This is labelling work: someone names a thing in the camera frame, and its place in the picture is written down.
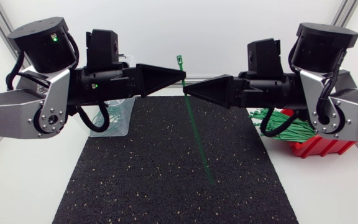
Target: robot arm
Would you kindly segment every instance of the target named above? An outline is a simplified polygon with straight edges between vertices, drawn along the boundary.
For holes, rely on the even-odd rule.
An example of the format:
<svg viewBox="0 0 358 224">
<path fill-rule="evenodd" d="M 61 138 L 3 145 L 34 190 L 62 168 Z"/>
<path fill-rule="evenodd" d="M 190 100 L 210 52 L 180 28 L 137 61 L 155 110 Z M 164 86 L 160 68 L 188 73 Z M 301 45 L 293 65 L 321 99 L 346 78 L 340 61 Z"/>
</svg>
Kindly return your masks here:
<svg viewBox="0 0 358 224">
<path fill-rule="evenodd" d="M 248 45 L 249 71 L 239 78 L 223 75 L 186 86 L 184 92 L 230 108 L 287 108 L 308 120 L 314 132 L 327 139 L 358 141 L 358 89 L 350 73 L 339 67 L 358 33 L 321 24 L 300 24 L 298 40 L 288 62 L 293 73 L 283 73 L 280 41 L 260 40 Z"/>
<path fill-rule="evenodd" d="M 60 133 L 68 116 L 79 113 L 93 131 L 109 124 L 104 101 L 147 95 L 186 77 L 169 68 L 119 62 L 117 34 L 93 30 L 86 34 L 87 65 L 78 65 L 78 48 L 62 17 L 24 25 L 8 39 L 19 60 L 7 76 L 8 91 L 0 93 L 0 136 L 19 139 L 50 138 Z M 31 67 L 19 72 L 24 53 Z M 20 75 L 15 90 L 13 78 Z M 98 105 L 104 124 L 91 123 L 81 106 Z"/>
</svg>

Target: red plastic container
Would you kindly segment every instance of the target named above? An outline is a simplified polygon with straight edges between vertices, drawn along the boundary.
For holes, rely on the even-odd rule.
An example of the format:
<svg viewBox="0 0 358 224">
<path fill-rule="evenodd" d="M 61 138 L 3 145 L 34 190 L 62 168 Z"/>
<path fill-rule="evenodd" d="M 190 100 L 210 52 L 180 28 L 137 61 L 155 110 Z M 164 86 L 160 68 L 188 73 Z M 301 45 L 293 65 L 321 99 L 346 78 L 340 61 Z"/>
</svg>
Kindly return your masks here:
<svg viewBox="0 0 358 224">
<path fill-rule="evenodd" d="M 281 113 L 291 116 L 293 111 L 284 109 Z M 356 142 L 325 139 L 318 135 L 312 137 L 304 143 L 288 141 L 288 145 L 290 145 L 293 153 L 296 156 L 302 157 L 302 159 L 312 155 L 325 156 L 329 153 L 338 153 L 339 155 L 342 155 L 351 146 L 353 146 L 354 143 Z"/>
</svg>

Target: green zip tie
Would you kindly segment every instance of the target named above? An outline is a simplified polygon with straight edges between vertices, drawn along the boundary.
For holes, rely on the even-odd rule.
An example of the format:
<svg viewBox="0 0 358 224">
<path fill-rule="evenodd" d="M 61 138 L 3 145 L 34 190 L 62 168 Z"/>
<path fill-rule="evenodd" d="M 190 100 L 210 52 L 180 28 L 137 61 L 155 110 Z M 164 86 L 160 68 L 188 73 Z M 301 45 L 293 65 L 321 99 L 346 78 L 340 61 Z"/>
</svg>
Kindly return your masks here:
<svg viewBox="0 0 358 224">
<path fill-rule="evenodd" d="M 183 65 L 183 60 L 181 58 L 181 55 L 177 56 L 177 60 L 178 60 L 178 65 L 179 65 L 180 70 L 183 71 L 183 66 L 182 66 Z M 186 86 L 185 80 L 182 80 L 181 84 L 183 85 L 183 87 L 185 87 Z M 187 112 L 188 112 L 189 117 L 190 117 L 191 127 L 193 128 L 193 133 L 194 133 L 194 136 L 196 138 L 198 149 L 200 150 L 200 155 L 201 155 L 201 160 L 203 161 L 204 170 L 205 170 L 206 175 L 208 177 L 209 183 L 211 185 L 214 185 L 214 179 L 212 178 L 211 172 L 209 171 L 209 168 L 208 168 L 209 167 L 208 162 L 207 162 L 207 160 L 205 158 L 205 153 L 204 153 L 204 150 L 203 150 L 203 144 L 201 143 L 201 138 L 200 138 L 200 135 L 198 134 L 198 131 L 197 131 L 196 121 L 194 120 L 193 110 L 191 109 L 190 100 L 189 100 L 189 97 L 188 97 L 188 95 L 186 93 L 185 93 L 185 101 L 186 101 L 186 106 L 187 106 Z"/>
</svg>

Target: black rubber mat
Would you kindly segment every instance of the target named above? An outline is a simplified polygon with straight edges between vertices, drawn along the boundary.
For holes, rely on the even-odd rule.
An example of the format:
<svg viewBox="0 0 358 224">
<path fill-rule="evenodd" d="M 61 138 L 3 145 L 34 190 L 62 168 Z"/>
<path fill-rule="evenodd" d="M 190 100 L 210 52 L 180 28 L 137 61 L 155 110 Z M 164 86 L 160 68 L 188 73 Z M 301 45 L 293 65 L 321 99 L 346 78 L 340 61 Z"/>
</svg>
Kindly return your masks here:
<svg viewBox="0 0 358 224">
<path fill-rule="evenodd" d="M 129 134 L 89 138 L 54 223 L 298 223 L 244 109 L 137 98 Z"/>
</svg>

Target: black cable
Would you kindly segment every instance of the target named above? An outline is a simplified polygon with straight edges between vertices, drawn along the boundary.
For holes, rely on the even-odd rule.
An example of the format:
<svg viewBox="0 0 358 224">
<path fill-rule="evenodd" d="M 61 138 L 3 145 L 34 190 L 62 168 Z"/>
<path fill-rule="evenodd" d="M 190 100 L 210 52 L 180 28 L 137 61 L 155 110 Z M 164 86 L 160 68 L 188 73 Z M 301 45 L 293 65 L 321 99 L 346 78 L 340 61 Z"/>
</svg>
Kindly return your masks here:
<svg viewBox="0 0 358 224">
<path fill-rule="evenodd" d="M 101 133 L 108 129 L 108 127 L 110 125 L 110 116 L 109 116 L 109 112 L 107 111 L 106 105 L 104 104 L 103 101 L 98 101 L 98 105 L 99 105 L 99 109 L 103 115 L 103 120 L 104 120 L 102 126 L 100 126 L 100 127 L 97 127 L 96 125 L 94 125 L 92 123 L 92 121 L 90 120 L 90 118 L 88 117 L 88 115 L 85 113 L 85 111 L 82 109 L 81 106 L 76 106 L 76 110 L 77 110 L 78 114 L 80 114 L 82 121 L 85 123 L 85 125 L 88 128 L 90 128 L 90 130 L 97 132 L 97 133 Z"/>
<path fill-rule="evenodd" d="M 13 79 L 19 73 L 20 68 L 23 65 L 23 61 L 24 61 L 24 52 L 18 52 L 16 64 L 13 67 L 12 71 L 6 76 L 6 86 L 8 91 L 13 90 L 13 85 L 12 85 Z"/>
<path fill-rule="evenodd" d="M 331 94 L 332 90 L 334 89 L 335 87 L 335 83 L 337 82 L 338 80 L 338 74 L 339 74 L 339 69 L 341 67 L 341 64 L 343 62 L 343 59 L 346 55 L 346 50 L 342 50 L 341 51 L 341 54 L 339 56 L 339 59 L 335 65 L 335 68 L 334 68 L 334 72 L 333 72 L 333 76 L 331 77 L 330 80 L 328 80 L 326 82 L 326 84 L 324 85 L 324 88 L 320 94 L 320 97 L 318 98 L 318 101 L 317 101 L 317 105 L 316 105 L 316 112 L 317 112 L 317 115 L 319 116 L 319 118 L 325 118 L 325 123 L 328 123 L 329 119 L 326 115 L 325 115 L 325 108 L 326 108 L 326 105 L 328 103 L 328 97 L 329 97 L 329 94 Z"/>
<path fill-rule="evenodd" d="M 24 77 L 24 78 L 28 78 L 29 80 L 31 80 L 31 81 L 35 82 L 36 84 L 41 85 L 45 88 L 49 88 L 49 85 L 47 83 L 44 83 L 44 82 L 40 81 L 39 79 L 32 77 L 29 74 L 19 72 L 17 75 Z"/>
<path fill-rule="evenodd" d="M 291 71 L 293 73 L 295 73 L 295 74 L 298 74 L 299 72 L 295 68 L 292 67 L 292 57 L 293 57 L 293 54 L 295 53 L 295 49 L 296 49 L 296 45 L 298 44 L 298 40 L 299 40 L 299 38 L 297 38 L 297 40 L 296 40 L 295 44 L 293 45 L 290 53 L 288 54 L 288 64 L 290 65 Z"/>
<path fill-rule="evenodd" d="M 71 43 L 71 46 L 73 46 L 74 55 L 76 57 L 75 63 L 70 68 L 70 70 L 74 70 L 78 66 L 78 63 L 80 61 L 80 51 L 78 50 L 78 46 L 77 46 L 76 42 L 74 41 L 73 36 L 71 36 L 71 34 L 67 33 L 67 37 L 68 37 L 68 40 Z"/>
<path fill-rule="evenodd" d="M 271 131 L 266 131 L 267 124 L 269 123 L 270 117 L 272 116 L 273 112 L 274 112 L 274 108 L 269 108 L 265 118 L 262 120 L 262 122 L 260 124 L 260 131 L 262 132 L 262 134 L 264 134 L 267 137 L 274 137 L 274 136 L 282 133 L 288 127 L 290 127 L 292 122 L 294 120 L 296 120 L 298 117 L 298 111 L 294 110 L 293 114 L 284 123 L 282 123 L 279 127 L 277 127 L 276 129 L 273 129 Z"/>
</svg>

